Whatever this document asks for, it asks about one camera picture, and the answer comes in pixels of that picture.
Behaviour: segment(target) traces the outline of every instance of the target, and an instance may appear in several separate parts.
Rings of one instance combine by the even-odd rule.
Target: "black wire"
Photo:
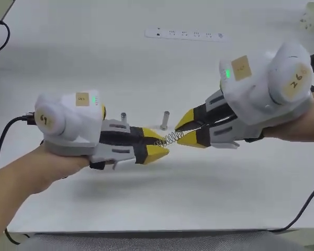
[[[299,220],[299,218],[304,213],[305,209],[307,208],[308,204],[311,202],[311,200],[313,198],[314,198],[314,191],[310,194],[310,196],[308,197],[307,201],[305,202],[305,204],[303,205],[303,207],[301,208],[301,210],[299,211],[297,216],[294,218],[294,220],[292,220],[286,227],[283,227],[282,229],[271,230],[270,232],[272,232],[272,233],[279,233],[279,232],[283,232],[283,231],[288,230],[291,226],[293,226],[294,223],[296,223]]]
[[[10,235],[9,232],[8,232],[8,229],[5,229],[5,235],[6,235],[7,239],[8,239],[11,243],[13,243],[14,245],[20,245],[20,244],[21,244],[20,242],[17,242],[17,241],[15,241],[15,240],[13,240],[13,238],[11,237],[11,235]]]
[[[10,122],[8,122],[8,124],[5,126],[4,130],[2,131],[2,134],[1,134],[1,137],[0,137],[0,151],[1,151],[2,144],[4,143],[4,139],[5,139],[5,136],[6,136],[7,132],[8,132],[8,129],[9,129],[15,122],[17,122],[17,121],[24,121],[24,120],[26,120],[25,117],[17,117],[17,118],[15,118],[15,119],[12,119]],[[11,243],[13,243],[13,244],[15,244],[15,245],[19,245],[19,244],[20,244],[19,242],[13,240],[13,238],[12,238],[11,235],[9,234],[7,228],[5,229],[5,235],[7,236],[8,240],[9,240]]]
[[[6,29],[7,29],[7,38],[6,38],[6,41],[4,42],[4,44],[0,47],[0,51],[1,51],[3,48],[6,47],[6,45],[8,44],[8,41],[9,41],[9,39],[10,39],[10,28],[9,28],[8,25],[7,25],[5,22],[3,22],[3,21],[1,21],[0,24],[3,25],[3,26],[5,26]]]

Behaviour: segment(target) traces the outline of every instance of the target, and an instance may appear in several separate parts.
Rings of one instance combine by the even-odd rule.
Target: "metal peg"
[[[163,121],[162,121],[162,124],[160,126],[161,130],[163,130],[163,131],[167,130],[167,122],[169,120],[169,115],[170,115],[169,111],[164,112]]]
[[[127,123],[127,114],[125,112],[121,113],[121,121],[123,123]]]

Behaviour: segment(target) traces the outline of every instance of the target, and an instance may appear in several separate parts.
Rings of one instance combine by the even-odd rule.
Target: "power strip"
[[[145,30],[147,38],[165,38],[165,39],[182,39],[210,42],[226,42],[227,38],[222,33],[190,31],[190,30],[173,30],[162,28],[150,28]]]

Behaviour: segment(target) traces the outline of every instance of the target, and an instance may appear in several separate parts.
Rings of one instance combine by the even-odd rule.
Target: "hand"
[[[314,104],[312,108],[300,118],[264,129],[264,136],[279,138],[286,141],[314,142]]]
[[[39,146],[15,161],[22,179],[30,184],[31,193],[46,190],[56,180],[73,175],[89,165],[87,157],[63,157]]]

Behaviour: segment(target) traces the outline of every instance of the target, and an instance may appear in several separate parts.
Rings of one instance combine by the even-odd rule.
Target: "spring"
[[[161,147],[167,147],[168,145],[171,145],[172,143],[176,142],[177,140],[180,140],[184,136],[184,132],[182,131],[174,131],[166,135],[163,140],[158,140],[154,143],[156,146]]]

